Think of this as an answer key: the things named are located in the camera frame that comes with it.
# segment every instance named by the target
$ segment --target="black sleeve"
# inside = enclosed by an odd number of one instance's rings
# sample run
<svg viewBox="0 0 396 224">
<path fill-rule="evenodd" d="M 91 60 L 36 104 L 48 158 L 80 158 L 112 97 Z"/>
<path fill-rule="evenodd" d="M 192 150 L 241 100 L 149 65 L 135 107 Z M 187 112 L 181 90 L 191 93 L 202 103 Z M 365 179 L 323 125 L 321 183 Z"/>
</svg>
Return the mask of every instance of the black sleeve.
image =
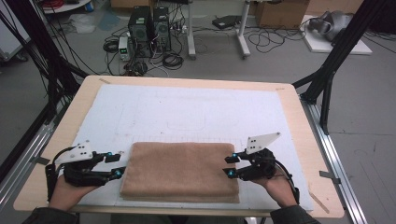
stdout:
<svg viewBox="0 0 396 224">
<path fill-rule="evenodd" d="M 317 220 L 309 216 L 299 205 L 281 208 L 271 212 L 274 224 L 320 224 Z"/>
<path fill-rule="evenodd" d="M 77 217 L 62 210 L 36 208 L 22 224 L 76 224 Z"/>
</svg>

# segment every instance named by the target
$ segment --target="tan cloth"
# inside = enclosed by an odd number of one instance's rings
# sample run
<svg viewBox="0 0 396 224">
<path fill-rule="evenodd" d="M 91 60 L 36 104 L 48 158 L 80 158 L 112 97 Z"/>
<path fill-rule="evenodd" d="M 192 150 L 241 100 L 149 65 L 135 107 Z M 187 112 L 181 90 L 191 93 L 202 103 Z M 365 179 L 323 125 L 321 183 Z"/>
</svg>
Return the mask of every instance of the tan cloth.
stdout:
<svg viewBox="0 0 396 224">
<path fill-rule="evenodd" d="M 120 194 L 125 200 L 239 203 L 236 179 L 222 168 L 234 153 L 224 143 L 134 143 Z"/>
</svg>

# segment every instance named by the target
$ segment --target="gray floor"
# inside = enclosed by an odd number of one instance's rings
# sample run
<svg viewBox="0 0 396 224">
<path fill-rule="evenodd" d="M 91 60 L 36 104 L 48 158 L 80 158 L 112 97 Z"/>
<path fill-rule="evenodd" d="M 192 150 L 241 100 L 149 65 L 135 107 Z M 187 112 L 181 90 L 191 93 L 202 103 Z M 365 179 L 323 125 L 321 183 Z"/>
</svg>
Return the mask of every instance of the gray floor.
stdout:
<svg viewBox="0 0 396 224">
<path fill-rule="evenodd" d="M 104 39 L 125 26 L 127 20 L 115 19 L 106 6 L 91 15 L 98 24 L 94 33 L 71 33 L 67 39 L 80 58 L 99 73 L 106 70 L 106 54 L 102 50 Z M 210 24 L 212 19 L 196 19 L 194 22 L 213 28 Z M 326 53 L 311 53 L 302 40 L 287 40 L 269 53 L 260 53 L 248 43 L 251 56 L 242 60 L 234 33 L 199 34 L 195 36 L 196 61 L 187 57 L 184 48 L 181 55 L 185 61 L 180 69 L 166 70 L 167 74 L 161 69 L 153 69 L 146 77 L 292 83 L 318 70 L 328 56 Z M 396 50 L 395 42 L 379 38 L 374 40 Z M 393 173 L 396 168 L 396 57 L 367 39 L 363 38 L 363 41 L 373 50 L 373 54 L 350 55 L 338 70 L 332 88 L 329 129 L 367 221 L 396 223 L 396 180 Z M 116 56 L 110 67 L 117 74 L 119 69 L 122 71 L 122 66 Z M 83 65 L 81 68 L 90 72 Z M 0 162 L 3 162 L 47 101 L 44 86 L 32 61 L 11 61 L 0 67 L 0 98 Z M 28 216 L 29 213 L 17 212 L 12 208 L 17 193 L 18 190 L 0 213 L 2 223 L 21 223 Z M 349 223 L 347 217 L 320 221 Z M 86 224 L 109 222 L 109 215 L 82 216 L 82 223 Z"/>
</svg>

